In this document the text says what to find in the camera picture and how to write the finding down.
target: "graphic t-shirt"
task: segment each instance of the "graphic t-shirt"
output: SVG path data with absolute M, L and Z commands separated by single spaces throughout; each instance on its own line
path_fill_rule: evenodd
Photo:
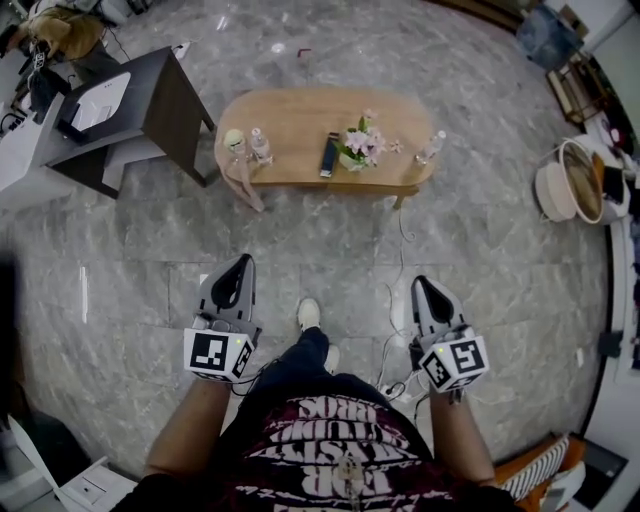
M 268 411 L 253 402 L 221 436 L 197 486 L 150 476 L 116 510 L 520 510 L 503 491 L 453 477 L 386 405 L 341 394 L 291 397 Z

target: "black and white marker cube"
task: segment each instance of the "black and white marker cube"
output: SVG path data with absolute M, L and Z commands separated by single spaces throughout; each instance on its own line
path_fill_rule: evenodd
M 184 367 L 202 379 L 238 382 L 255 345 L 246 334 L 184 330 Z
M 436 391 L 464 388 L 489 371 L 484 338 L 434 343 L 420 360 L 420 366 Z

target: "dark wooden side table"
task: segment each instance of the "dark wooden side table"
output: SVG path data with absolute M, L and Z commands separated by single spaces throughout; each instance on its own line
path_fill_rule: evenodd
M 194 167 L 195 155 L 201 124 L 211 132 L 215 125 L 170 47 L 125 62 L 117 71 L 71 91 L 54 126 L 61 121 L 71 124 L 82 94 L 125 72 L 131 73 L 131 78 L 116 112 L 84 130 L 81 142 L 46 165 L 117 199 L 119 191 L 108 184 L 105 165 L 118 144 L 131 145 L 136 139 L 152 148 L 150 157 L 165 154 L 205 187 L 203 175 Z

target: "flower vase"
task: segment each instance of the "flower vase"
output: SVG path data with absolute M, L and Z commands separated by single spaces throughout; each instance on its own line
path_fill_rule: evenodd
M 365 164 L 354 160 L 349 155 L 345 153 L 340 153 L 338 157 L 338 162 L 340 162 L 349 172 L 360 172 L 365 168 Z

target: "orange cushion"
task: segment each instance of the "orange cushion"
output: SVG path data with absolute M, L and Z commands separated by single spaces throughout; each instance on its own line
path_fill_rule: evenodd
M 558 442 L 560 437 L 549 435 L 538 446 L 532 448 L 527 453 L 522 454 L 520 457 L 516 457 L 514 460 L 502 464 L 496 468 L 496 482 L 498 485 L 502 485 L 509 478 L 515 475 L 518 471 L 527 466 L 527 464 L 533 462 L 536 458 L 542 455 L 545 451 L 551 448 Z M 569 447 L 565 454 L 559 471 L 567 471 L 574 468 L 578 462 L 584 457 L 584 452 L 587 444 L 573 436 L 569 436 Z M 527 512 L 538 512 L 540 510 L 540 500 L 547 493 L 547 489 L 551 485 L 552 479 L 549 478 L 542 482 L 527 495 L 526 498 L 516 503 L 517 506 L 526 510 Z

